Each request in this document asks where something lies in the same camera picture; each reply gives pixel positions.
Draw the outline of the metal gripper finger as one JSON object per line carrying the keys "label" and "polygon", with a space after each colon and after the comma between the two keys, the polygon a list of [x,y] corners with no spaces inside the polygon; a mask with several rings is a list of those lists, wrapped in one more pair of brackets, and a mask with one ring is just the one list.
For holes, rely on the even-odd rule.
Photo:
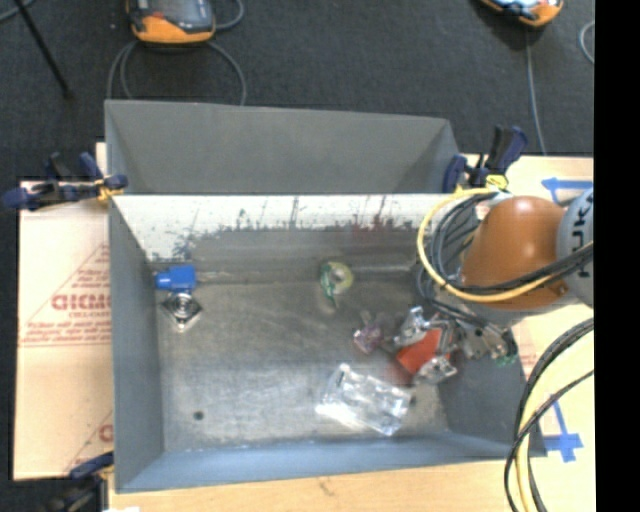
{"label": "metal gripper finger", "polygon": [[420,383],[439,385],[457,373],[458,370],[449,361],[448,354],[436,355],[418,369],[415,379]]}
{"label": "metal gripper finger", "polygon": [[425,319],[423,307],[414,306],[407,312],[397,328],[396,334],[393,336],[393,344],[395,346],[413,345],[425,337],[429,328],[430,322]]}

